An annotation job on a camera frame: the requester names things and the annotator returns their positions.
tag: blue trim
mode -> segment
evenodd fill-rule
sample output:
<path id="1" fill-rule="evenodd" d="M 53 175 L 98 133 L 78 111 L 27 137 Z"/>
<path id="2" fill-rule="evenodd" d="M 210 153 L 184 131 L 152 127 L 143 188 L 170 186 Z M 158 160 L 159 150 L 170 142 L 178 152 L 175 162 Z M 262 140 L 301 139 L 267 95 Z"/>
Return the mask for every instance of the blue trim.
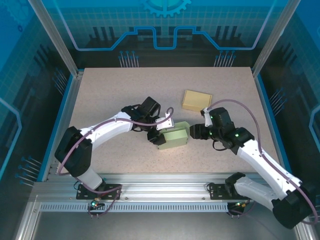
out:
<path id="1" fill-rule="evenodd" d="M 266 109 L 268 111 L 268 115 L 269 115 L 270 120 L 271 120 L 271 124 L 272 124 L 272 128 L 274 130 L 275 138 L 276 138 L 277 144 L 278 144 L 279 149 L 280 149 L 280 153 L 281 153 L 281 156 L 282 156 L 284 168 L 289 173 L 292 173 L 292 170 L 291 170 L 291 167 L 290 167 L 290 164 L 289 164 L 289 160 L 288 160 L 288 157 L 287 157 L 287 154 L 286 154 L 286 151 L 285 151 L 285 146 L 284 146 L 284 144 L 282 142 L 282 139 L 281 139 L 281 136 L 280 136 L 280 133 L 279 133 L 279 129 L 278 129 L 278 126 L 277 126 L 277 123 L 276 123 L 276 119 L 275 119 L 275 116 L 274 116 L 274 114 L 272 112 L 272 108 L 271 108 L 271 105 L 270 105 L 270 102 L 269 102 L 269 98 L 268 98 L 268 95 L 267 95 L 267 92 L 266 92 L 266 89 L 265 89 L 265 85 L 264 85 L 264 83 L 262 81 L 262 78 L 261 78 L 260 74 L 258 74 L 257 79 L 258 79 L 258 82 L 259 82 L 259 85 L 260 85 L 260 88 L 261 88 L 261 93 L 262 93 L 263 100 L 264 100 L 265 105 L 266 105 Z"/>
<path id="2" fill-rule="evenodd" d="M 53 129 L 52 129 L 51 137 L 50 137 L 50 140 L 49 140 L 49 143 L 48 143 L 48 147 L 46 148 L 46 151 L 45 151 L 45 154 L 44 154 L 44 158 L 43 158 L 43 162 L 42 162 L 42 165 L 41 165 L 41 168 L 40 168 L 40 172 L 39 172 L 38 178 L 36 180 L 37 182 L 41 182 L 42 178 L 43 178 L 43 176 L 45 174 L 46 166 L 47 166 L 47 164 L 49 162 L 50 152 L 51 152 L 53 144 L 54 144 L 55 136 L 57 134 L 57 130 L 58 130 L 58 126 L 59 126 L 60 121 L 61 121 L 62 113 L 63 113 L 65 105 L 66 105 L 66 101 L 67 101 L 67 98 L 68 98 L 68 94 L 69 94 L 69 91 L 70 91 L 70 87 L 71 87 L 72 81 L 73 81 L 73 76 L 70 75 L 69 80 L 68 80 L 68 84 L 67 84 L 66 89 L 64 91 L 64 95 L 63 95 L 63 98 L 62 98 L 62 101 L 61 101 L 61 105 L 60 105 L 58 114 L 57 114 L 56 119 L 55 119 L 55 123 L 54 123 Z"/>
<path id="3" fill-rule="evenodd" d="M 177 26 L 175 27 L 174 31 L 173 31 L 173 46 L 158 46 L 157 44 L 157 31 L 156 29 L 153 27 L 153 26 L 135 26 L 133 28 L 133 31 L 129 31 L 129 32 L 125 32 L 124 34 L 121 35 L 121 37 L 111 46 L 111 47 L 99 47 L 99 48 L 79 48 L 69 27 L 68 27 L 68 24 L 61 12 L 61 9 L 59 8 L 58 6 L 58 3 L 56 0 L 53 0 L 54 2 L 54 5 L 55 5 L 55 8 L 63 22 L 63 25 L 72 41 L 72 44 L 74 46 L 74 48 L 78 51 L 113 51 L 120 43 L 121 41 L 126 37 L 126 36 L 131 36 L 131 35 L 138 35 L 138 30 L 151 30 L 152 31 L 152 36 L 153 36 L 153 47 L 156 49 L 156 50 L 174 50 L 176 47 L 177 47 L 177 41 L 178 41 L 178 30 L 180 29 L 189 29 L 189 30 L 192 30 L 192 34 L 195 34 L 195 35 L 203 35 L 204 37 L 206 37 L 208 39 L 208 41 L 213 45 L 215 46 L 215 48 L 217 50 L 246 50 L 246 51 L 250 51 L 250 50 L 253 50 L 256 48 L 257 44 L 258 44 L 258 41 L 266 27 L 266 24 L 269 20 L 269 17 L 271 16 L 271 13 L 273 12 L 273 9 L 276 5 L 278 0 L 274 0 L 272 6 L 270 7 L 269 9 L 269 12 L 261 26 L 261 29 L 253 43 L 253 46 L 252 47 L 222 47 L 222 46 L 219 46 L 210 36 L 209 34 L 206 32 L 206 31 L 198 31 L 197 30 L 197 27 L 196 26 L 192 26 L 192 25 L 185 25 L 185 26 Z"/>

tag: metal floor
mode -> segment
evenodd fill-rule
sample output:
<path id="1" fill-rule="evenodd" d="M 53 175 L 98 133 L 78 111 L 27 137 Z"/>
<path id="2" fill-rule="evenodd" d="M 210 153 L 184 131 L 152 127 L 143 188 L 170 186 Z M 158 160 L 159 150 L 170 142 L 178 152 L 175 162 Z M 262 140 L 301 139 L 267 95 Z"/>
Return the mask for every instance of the metal floor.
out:
<path id="1" fill-rule="evenodd" d="M 33 240 L 292 240 L 294 231 L 256 205 L 249 216 L 226 213 L 86 213 L 42 212 Z"/>

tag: gear logo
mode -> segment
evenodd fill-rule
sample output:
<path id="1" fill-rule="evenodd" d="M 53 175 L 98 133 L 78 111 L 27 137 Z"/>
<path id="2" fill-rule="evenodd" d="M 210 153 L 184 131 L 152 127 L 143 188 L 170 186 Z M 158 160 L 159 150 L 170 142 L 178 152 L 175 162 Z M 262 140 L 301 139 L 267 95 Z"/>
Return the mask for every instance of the gear logo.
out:
<path id="1" fill-rule="evenodd" d="M 181 10 L 186 10 L 186 5 L 191 4 L 191 0 L 141 0 L 144 10 L 149 10 L 150 14 L 157 17 L 180 14 Z"/>
<path id="2" fill-rule="evenodd" d="M 28 19 L 29 3 L 27 0 L 0 0 L 0 6 L 5 6 L 13 19 L 20 25 Z"/>

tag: speckled tabletop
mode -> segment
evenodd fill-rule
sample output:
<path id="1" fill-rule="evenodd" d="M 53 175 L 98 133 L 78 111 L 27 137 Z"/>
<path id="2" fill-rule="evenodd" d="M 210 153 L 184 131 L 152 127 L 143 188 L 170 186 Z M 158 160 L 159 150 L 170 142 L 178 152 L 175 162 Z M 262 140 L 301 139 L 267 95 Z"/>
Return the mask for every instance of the speckled tabletop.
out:
<path id="1" fill-rule="evenodd" d="M 174 121 L 204 123 L 200 113 L 182 109 L 185 90 L 212 94 L 212 103 L 235 99 L 256 116 L 262 147 L 278 160 L 258 91 L 249 67 L 86 68 L 70 126 L 78 129 L 102 122 L 123 107 L 150 96 L 161 104 L 161 116 L 174 108 Z M 234 103 L 223 103 L 236 127 L 257 136 L 254 121 Z M 159 151 L 146 132 L 128 132 L 99 146 L 91 166 L 102 173 L 233 173 L 254 172 L 231 151 L 219 152 L 212 141 L 190 138 L 187 145 Z"/>

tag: tan block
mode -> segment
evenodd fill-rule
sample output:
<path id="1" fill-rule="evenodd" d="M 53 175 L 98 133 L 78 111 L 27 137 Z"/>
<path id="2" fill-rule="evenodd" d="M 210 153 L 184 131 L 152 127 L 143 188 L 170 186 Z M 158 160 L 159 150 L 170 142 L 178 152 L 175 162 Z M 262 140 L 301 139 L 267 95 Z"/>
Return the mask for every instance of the tan block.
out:
<path id="1" fill-rule="evenodd" d="M 182 108 L 200 112 L 211 104 L 212 95 L 197 91 L 185 90 Z"/>

